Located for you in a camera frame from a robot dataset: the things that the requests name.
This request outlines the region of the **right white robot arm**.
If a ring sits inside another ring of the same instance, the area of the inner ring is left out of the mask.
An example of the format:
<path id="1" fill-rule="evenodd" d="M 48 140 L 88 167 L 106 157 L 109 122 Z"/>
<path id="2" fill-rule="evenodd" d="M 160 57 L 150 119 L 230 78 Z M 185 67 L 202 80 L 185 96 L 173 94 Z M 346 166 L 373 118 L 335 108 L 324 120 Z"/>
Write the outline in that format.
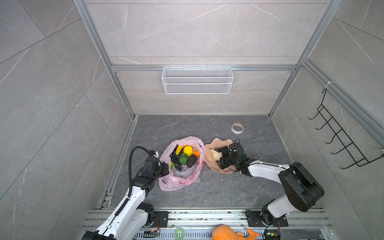
<path id="1" fill-rule="evenodd" d="M 212 154 L 222 170 L 234 167 L 236 172 L 243 175 L 272 180 L 282 185 L 285 194 L 262 208 L 261 219 L 266 226 L 290 212 L 307 212 L 325 194 L 323 187 L 301 163 L 277 165 L 253 160 L 246 156 L 237 142 L 213 149 Z"/>

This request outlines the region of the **pink plastic bag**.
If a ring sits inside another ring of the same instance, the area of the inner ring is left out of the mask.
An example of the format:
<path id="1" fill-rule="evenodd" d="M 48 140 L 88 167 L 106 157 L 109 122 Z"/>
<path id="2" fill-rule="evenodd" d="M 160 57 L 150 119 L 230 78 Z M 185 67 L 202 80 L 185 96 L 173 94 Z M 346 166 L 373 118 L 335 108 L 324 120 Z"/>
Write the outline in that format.
<path id="1" fill-rule="evenodd" d="M 198 150 L 200 152 L 200 157 L 192 168 L 188 168 L 187 165 L 183 165 L 183 170 L 181 172 L 177 170 L 171 170 L 170 154 L 177 146 L 192 146 L 194 151 Z M 199 180 L 199 176 L 204 165 L 205 151 L 206 147 L 204 146 L 203 141 L 197 137 L 186 137 L 173 141 L 166 148 L 166 150 L 164 150 L 160 158 L 161 162 L 167 163 L 169 165 L 170 172 L 167 176 L 159 178 L 160 189 L 166 192 L 176 191 Z"/>

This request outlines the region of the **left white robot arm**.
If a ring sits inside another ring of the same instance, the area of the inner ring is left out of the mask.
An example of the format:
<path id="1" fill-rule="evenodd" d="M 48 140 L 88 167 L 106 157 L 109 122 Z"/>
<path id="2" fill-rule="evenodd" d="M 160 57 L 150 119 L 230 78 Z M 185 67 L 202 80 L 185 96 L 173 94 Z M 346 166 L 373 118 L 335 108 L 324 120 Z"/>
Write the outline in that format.
<path id="1" fill-rule="evenodd" d="M 112 214 L 96 231 L 87 231 L 82 239 L 131 240 L 141 227 L 150 227 L 154 222 L 154 207 L 144 203 L 144 200 L 154 187 L 155 181 L 168 175 L 169 169 L 169 165 L 160 162 L 157 157 L 148 157 Z"/>

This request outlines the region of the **beige bumpy fruit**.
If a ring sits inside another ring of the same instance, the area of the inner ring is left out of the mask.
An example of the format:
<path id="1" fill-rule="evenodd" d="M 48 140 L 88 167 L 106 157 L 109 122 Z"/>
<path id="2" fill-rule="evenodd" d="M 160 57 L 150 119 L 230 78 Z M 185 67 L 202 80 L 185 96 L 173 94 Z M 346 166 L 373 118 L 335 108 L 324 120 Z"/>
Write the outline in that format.
<path id="1" fill-rule="evenodd" d="M 222 158 L 222 153 L 217 152 L 215 149 L 211 149 L 211 154 L 212 154 L 214 161 L 219 161 Z"/>

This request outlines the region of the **beige flower-shaped plate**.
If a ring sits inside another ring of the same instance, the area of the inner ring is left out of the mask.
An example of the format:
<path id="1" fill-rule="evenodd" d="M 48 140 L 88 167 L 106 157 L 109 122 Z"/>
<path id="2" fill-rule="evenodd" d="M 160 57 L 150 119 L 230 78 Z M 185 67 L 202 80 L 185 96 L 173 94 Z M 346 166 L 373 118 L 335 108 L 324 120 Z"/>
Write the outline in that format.
<path id="1" fill-rule="evenodd" d="M 214 172 L 223 173 L 223 174 L 231 174 L 234 171 L 236 171 L 234 166 L 230 166 L 229 168 L 226 168 L 226 169 L 220 169 L 219 165 L 216 163 L 216 160 L 214 159 L 214 157 L 212 155 L 213 149 L 218 149 L 221 147 L 228 147 L 232 143 L 233 142 L 231 140 L 222 141 L 218 138 L 215 138 L 210 144 L 205 145 L 205 147 L 206 147 L 205 162 Z"/>

